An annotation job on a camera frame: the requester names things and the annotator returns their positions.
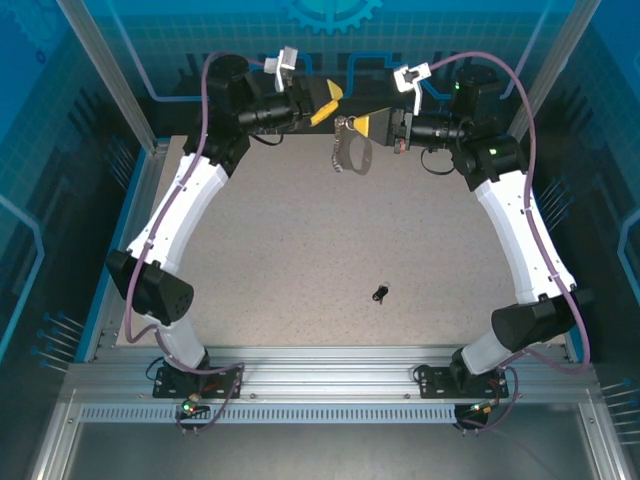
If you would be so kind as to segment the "aluminium lower side rail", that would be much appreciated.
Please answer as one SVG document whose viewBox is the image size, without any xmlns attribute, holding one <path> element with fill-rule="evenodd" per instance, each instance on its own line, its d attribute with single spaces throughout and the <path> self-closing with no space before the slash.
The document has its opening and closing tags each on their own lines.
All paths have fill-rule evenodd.
<svg viewBox="0 0 640 480">
<path fill-rule="evenodd" d="M 598 480 L 627 480 L 628 467 L 608 409 L 592 401 L 578 408 Z"/>
<path fill-rule="evenodd" d="M 63 480 L 79 430 L 81 405 L 58 402 L 29 480 Z"/>
</svg>

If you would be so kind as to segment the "aluminium frame beam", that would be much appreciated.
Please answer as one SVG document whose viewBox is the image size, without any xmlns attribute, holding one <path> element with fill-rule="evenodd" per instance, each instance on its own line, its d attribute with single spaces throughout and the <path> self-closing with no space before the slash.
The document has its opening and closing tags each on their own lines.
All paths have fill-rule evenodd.
<svg viewBox="0 0 640 480">
<path fill-rule="evenodd" d="M 448 365 L 453 345 L 356 347 L 210 347 L 214 365 L 242 361 L 245 403 L 416 403 L 412 371 L 420 364 Z M 100 347 L 96 360 L 69 367 L 60 398 L 77 403 L 149 403 L 144 374 L 158 350 Z M 563 374 L 527 355 L 513 362 L 509 379 L 528 404 L 579 404 L 601 400 L 594 369 Z"/>
</svg>

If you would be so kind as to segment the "small circuit board with LED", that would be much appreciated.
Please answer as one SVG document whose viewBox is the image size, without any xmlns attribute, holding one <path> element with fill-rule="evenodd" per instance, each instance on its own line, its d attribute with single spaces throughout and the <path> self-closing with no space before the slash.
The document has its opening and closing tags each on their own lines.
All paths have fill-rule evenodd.
<svg viewBox="0 0 640 480">
<path fill-rule="evenodd" d="M 499 405 L 500 402 L 496 399 L 486 399 L 472 404 L 457 404 L 455 406 L 455 415 L 457 418 L 468 418 L 478 415 L 487 416 Z"/>
<path fill-rule="evenodd" d="M 194 393 L 189 395 L 177 409 L 177 419 L 187 420 L 204 415 L 209 411 L 209 407 L 201 403 L 202 396 Z"/>
</svg>

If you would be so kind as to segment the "aluminium corner post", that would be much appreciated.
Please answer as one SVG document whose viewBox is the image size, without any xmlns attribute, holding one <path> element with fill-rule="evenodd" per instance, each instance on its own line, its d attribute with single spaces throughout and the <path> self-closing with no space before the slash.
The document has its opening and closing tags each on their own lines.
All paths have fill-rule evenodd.
<svg viewBox="0 0 640 480">
<path fill-rule="evenodd" d="M 151 97 L 143 94 L 135 82 L 131 83 L 132 78 L 125 75 L 84 0 L 55 1 L 136 140 L 147 153 L 154 154 L 158 139 L 148 116 L 153 110 Z"/>
<path fill-rule="evenodd" d="M 533 84 L 527 92 L 531 112 L 536 115 L 558 76 L 591 22 L 602 0 L 575 0 Z"/>
</svg>

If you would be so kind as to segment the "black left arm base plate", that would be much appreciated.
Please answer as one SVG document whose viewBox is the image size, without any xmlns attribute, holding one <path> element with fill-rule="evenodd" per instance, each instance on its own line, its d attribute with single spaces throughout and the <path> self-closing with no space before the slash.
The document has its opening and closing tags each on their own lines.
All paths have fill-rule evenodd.
<svg viewBox="0 0 640 480">
<path fill-rule="evenodd" d="M 196 375 L 163 364 L 156 372 L 152 396 L 160 399 L 184 400 L 192 394 L 203 399 L 224 399 L 241 369 L 236 367 L 216 375 Z"/>
</svg>

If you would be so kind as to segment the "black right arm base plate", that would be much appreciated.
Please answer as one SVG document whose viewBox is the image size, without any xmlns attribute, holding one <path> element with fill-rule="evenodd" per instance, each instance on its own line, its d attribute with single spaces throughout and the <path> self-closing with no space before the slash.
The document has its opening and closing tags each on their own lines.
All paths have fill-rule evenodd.
<svg viewBox="0 0 640 480">
<path fill-rule="evenodd" d="M 455 373 L 450 367 L 418 365 L 412 372 L 422 399 L 507 398 L 506 377 L 496 370 L 479 376 Z"/>
</svg>

